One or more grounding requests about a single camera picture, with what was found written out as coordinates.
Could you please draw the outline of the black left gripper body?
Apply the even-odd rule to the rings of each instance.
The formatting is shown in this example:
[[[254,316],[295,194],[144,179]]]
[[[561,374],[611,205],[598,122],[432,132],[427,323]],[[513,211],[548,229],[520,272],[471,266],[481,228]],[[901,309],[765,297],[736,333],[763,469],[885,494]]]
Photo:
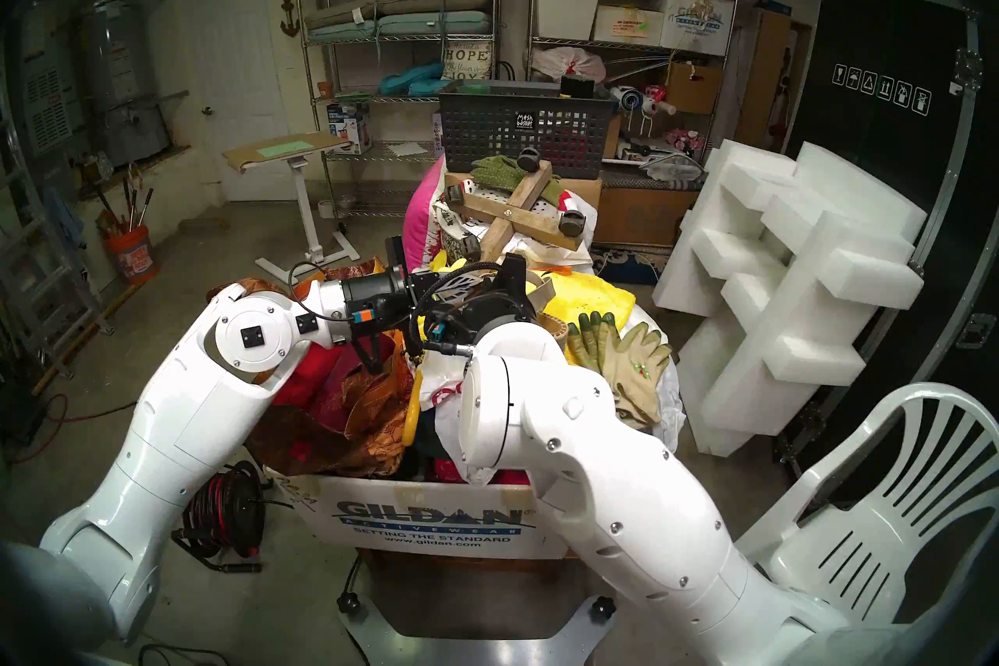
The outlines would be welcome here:
[[[409,343],[416,340],[416,309],[432,286],[432,272],[409,271],[401,236],[387,238],[386,251],[389,266],[384,272],[344,280],[346,339],[400,330]]]

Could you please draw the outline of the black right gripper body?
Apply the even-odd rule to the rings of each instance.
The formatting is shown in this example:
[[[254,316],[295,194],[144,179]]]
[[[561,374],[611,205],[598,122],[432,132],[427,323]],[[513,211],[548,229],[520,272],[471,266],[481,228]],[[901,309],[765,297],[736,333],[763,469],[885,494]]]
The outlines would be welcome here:
[[[462,305],[447,311],[430,310],[435,293],[430,287],[421,299],[421,349],[457,355],[461,347],[475,345],[503,324],[535,321],[537,312],[526,291],[528,263],[524,256],[506,254],[499,263],[479,261],[455,270],[479,270],[480,284],[471,289]]]

